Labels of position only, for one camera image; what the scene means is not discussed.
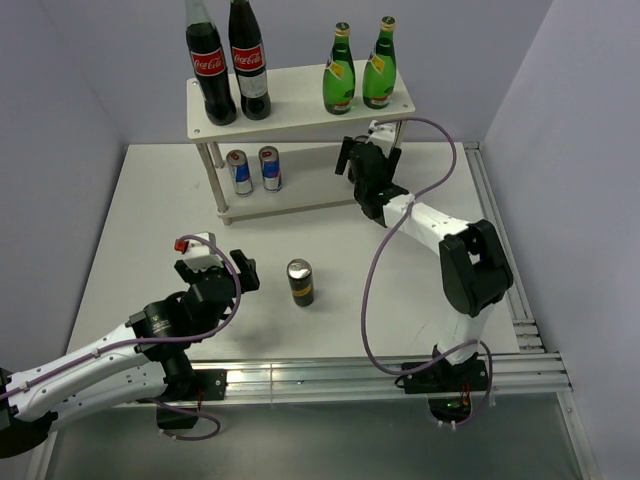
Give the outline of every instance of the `gray floor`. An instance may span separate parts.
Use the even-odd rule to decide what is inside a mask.
[[[61,432],[47,478],[580,478],[555,395],[497,401],[456,433],[433,425],[424,399],[216,408],[219,437],[175,444],[152,409],[117,409]]]

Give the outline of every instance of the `yellow label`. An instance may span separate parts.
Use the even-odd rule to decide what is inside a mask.
[[[384,71],[384,60],[382,60],[379,56],[374,55],[371,57],[371,65],[376,69],[376,72],[382,75]]]
[[[310,291],[311,291],[311,284],[309,284],[302,290],[291,290],[291,293],[293,293],[294,297],[304,297]]]
[[[344,76],[344,67],[342,65],[331,62],[331,65],[329,65],[329,71],[333,73],[338,80],[342,80],[342,77]]]

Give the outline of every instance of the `bottle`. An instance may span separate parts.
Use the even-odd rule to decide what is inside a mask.
[[[369,108],[386,107],[396,84],[396,54],[393,48],[395,28],[395,18],[382,17],[380,35],[364,68],[362,98]]]
[[[349,48],[349,24],[336,24],[336,36],[324,69],[322,99],[324,108],[334,115],[344,115],[351,109],[356,91],[356,75]]]
[[[191,55],[207,117],[216,125],[236,119],[236,104],[229,89],[227,62],[218,29],[211,22],[202,0],[185,0],[187,7],[187,46]]]
[[[260,27],[248,0],[231,0],[229,43],[242,111],[251,120],[262,120],[271,113],[267,62]]]

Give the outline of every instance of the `red bull can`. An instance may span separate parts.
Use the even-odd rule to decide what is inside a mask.
[[[280,174],[280,156],[276,147],[262,147],[258,152],[262,170],[262,183],[268,192],[277,192],[282,188]]]
[[[227,165],[231,184],[235,192],[241,197],[247,197],[253,192],[253,182],[249,172],[249,162],[247,154],[242,150],[231,150],[227,153]]]

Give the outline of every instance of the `lower shelf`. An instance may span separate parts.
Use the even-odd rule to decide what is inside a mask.
[[[334,173],[340,143],[275,143],[280,152],[282,189],[269,192],[262,186],[258,150],[262,143],[221,144],[225,158],[231,150],[247,154],[253,180],[253,193],[238,196],[229,169],[217,169],[218,178],[229,209],[218,213],[220,218],[240,220],[258,216],[286,213],[314,207],[334,206],[353,202],[353,186],[345,176]]]

